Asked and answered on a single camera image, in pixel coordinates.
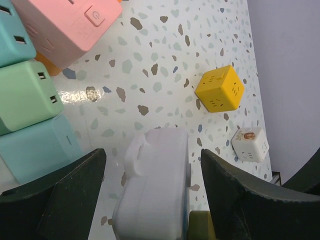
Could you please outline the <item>teal cube adapter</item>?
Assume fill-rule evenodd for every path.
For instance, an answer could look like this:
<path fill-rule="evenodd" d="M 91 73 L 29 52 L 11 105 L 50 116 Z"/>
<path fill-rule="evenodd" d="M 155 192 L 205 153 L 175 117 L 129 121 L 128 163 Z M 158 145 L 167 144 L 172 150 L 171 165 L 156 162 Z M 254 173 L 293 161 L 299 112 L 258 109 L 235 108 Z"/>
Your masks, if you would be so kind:
<path fill-rule="evenodd" d="M 10 0 L 0 2 L 0 66 L 31 60 L 36 50 Z"/>

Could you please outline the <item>yellow cube socket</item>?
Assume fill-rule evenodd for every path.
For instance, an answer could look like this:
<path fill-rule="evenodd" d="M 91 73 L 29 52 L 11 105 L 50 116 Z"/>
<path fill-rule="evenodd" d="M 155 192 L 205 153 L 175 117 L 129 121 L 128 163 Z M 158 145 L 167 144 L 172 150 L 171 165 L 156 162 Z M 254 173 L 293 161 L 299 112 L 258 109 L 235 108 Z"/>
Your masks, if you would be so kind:
<path fill-rule="evenodd" d="M 245 91 L 244 84 L 232 65 L 203 74 L 195 94 L 210 113 L 236 110 Z"/>

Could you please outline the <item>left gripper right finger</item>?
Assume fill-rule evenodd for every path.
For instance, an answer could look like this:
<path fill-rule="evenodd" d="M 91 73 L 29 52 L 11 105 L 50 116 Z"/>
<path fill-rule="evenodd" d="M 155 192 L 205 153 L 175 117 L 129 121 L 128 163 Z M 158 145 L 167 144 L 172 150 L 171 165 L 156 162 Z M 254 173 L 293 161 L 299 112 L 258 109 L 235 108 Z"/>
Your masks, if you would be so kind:
<path fill-rule="evenodd" d="M 231 165 L 208 149 L 200 165 L 219 240 L 317 240 L 320 154 L 282 186 Z"/>

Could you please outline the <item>light blue cube adapter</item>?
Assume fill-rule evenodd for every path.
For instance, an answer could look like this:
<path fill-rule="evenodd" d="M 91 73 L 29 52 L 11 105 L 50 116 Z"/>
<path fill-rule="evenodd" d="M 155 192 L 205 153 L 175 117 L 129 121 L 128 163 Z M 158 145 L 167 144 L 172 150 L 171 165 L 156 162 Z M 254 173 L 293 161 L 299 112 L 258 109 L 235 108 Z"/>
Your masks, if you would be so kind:
<path fill-rule="evenodd" d="M 0 156 L 19 184 L 50 174 L 83 155 L 63 114 L 0 137 Z"/>

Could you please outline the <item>white cartoon cube socket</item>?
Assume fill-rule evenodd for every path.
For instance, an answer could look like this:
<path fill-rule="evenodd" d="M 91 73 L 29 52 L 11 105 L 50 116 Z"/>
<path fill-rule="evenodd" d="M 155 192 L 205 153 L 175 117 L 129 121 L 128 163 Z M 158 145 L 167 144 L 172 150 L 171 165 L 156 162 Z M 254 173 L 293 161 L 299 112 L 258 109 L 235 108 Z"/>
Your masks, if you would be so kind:
<path fill-rule="evenodd" d="M 242 162 L 261 163 L 265 160 L 270 148 L 262 127 L 241 127 L 233 136 L 231 144 Z"/>

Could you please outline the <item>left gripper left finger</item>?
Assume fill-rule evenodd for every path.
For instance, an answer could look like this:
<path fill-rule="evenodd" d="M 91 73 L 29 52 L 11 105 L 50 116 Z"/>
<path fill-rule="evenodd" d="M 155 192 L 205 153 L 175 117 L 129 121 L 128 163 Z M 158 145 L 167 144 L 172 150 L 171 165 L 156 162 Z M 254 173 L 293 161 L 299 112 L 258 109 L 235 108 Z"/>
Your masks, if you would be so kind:
<path fill-rule="evenodd" d="M 86 240 L 105 172 L 97 148 L 71 164 L 0 195 L 2 240 Z"/>

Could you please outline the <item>long white power strip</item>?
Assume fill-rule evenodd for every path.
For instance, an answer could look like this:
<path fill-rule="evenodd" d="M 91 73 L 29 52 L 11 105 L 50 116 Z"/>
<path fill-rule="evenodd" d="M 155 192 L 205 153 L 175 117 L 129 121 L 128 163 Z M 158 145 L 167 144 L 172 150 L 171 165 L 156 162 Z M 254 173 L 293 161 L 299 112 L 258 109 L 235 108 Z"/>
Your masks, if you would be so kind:
<path fill-rule="evenodd" d="M 155 128 L 137 134 L 124 156 L 126 182 L 113 211 L 118 240 L 185 240 L 189 218 L 188 133 Z"/>

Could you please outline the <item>green cube adapter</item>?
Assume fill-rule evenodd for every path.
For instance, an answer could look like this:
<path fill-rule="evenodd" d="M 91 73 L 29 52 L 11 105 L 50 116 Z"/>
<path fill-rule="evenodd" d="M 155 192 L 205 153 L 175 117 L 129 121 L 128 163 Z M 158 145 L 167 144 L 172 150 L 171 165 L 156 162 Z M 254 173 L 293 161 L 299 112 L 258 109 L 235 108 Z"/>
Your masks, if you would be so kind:
<path fill-rule="evenodd" d="M 60 114 L 64 109 L 56 87 L 39 61 L 0 69 L 0 134 L 6 135 Z"/>

